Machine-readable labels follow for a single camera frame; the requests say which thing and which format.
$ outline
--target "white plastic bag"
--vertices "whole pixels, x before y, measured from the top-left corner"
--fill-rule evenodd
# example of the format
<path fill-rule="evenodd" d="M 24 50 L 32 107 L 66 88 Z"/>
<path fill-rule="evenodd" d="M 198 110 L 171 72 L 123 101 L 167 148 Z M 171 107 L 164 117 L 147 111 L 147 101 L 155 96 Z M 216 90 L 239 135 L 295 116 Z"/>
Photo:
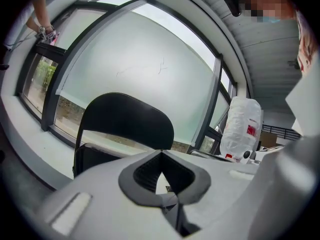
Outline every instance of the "white plastic bag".
<path fill-rule="evenodd" d="M 261 124 L 261 107 L 255 99 L 234 97 L 221 138 L 220 152 L 240 160 L 245 151 L 253 150 Z"/>

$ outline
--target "chair backrest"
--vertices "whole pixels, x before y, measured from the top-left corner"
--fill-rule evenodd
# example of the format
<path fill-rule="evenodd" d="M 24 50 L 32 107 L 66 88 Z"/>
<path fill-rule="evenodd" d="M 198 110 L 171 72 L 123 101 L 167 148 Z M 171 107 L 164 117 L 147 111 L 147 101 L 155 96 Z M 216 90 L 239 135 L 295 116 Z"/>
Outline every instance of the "chair backrest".
<path fill-rule="evenodd" d="M 174 142 L 173 125 L 163 112 L 116 92 L 95 98 L 84 111 L 74 149 L 75 166 L 79 164 L 76 163 L 77 150 L 84 130 L 127 138 L 155 150 L 169 150 Z M 83 156 L 83 152 L 79 150 L 78 154 Z"/>

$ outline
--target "black railing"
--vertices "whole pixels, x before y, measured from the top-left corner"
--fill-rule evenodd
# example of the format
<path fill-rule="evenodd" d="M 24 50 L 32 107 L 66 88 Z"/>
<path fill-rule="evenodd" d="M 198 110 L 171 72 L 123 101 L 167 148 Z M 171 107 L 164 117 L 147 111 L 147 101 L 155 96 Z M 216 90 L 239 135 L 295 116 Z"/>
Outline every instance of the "black railing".
<path fill-rule="evenodd" d="M 300 139 L 301 135 L 292 129 L 275 127 L 270 125 L 262 125 L 262 131 L 266 133 L 276 134 L 279 138 L 295 141 Z"/>

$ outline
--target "ceiling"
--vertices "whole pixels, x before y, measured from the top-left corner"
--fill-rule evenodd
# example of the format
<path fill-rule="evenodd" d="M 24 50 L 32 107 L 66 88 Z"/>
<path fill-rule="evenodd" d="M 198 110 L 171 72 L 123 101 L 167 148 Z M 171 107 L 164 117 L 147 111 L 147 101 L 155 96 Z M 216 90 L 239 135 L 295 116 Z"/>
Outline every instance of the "ceiling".
<path fill-rule="evenodd" d="M 299 49 L 297 22 L 254 22 L 243 15 L 232 16 L 224 0 L 202 1 L 222 19 L 237 41 L 249 70 L 254 99 L 265 111 L 291 113 L 285 97 L 301 78 L 295 62 Z"/>

